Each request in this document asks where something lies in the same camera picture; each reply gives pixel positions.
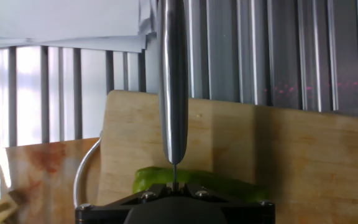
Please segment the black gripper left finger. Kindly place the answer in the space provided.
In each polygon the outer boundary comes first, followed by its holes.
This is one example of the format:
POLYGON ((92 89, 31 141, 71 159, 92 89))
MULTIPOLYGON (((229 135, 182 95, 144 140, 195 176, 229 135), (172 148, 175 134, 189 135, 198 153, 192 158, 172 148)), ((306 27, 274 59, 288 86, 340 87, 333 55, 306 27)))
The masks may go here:
POLYGON ((130 211, 138 205, 172 196, 166 184, 153 184, 149 189, 124 197, 107 205, 84 203, 75 209, 75 224, 124 223, 130 211))

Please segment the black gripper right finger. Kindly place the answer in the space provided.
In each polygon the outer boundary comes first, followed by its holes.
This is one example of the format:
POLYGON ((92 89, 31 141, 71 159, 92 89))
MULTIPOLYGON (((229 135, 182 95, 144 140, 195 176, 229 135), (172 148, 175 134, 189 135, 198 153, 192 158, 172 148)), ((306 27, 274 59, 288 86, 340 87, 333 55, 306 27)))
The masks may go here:
POLYGON ((176 184, 180 223, 274 223, 275 204, 263 187, 248 183, 176 184))

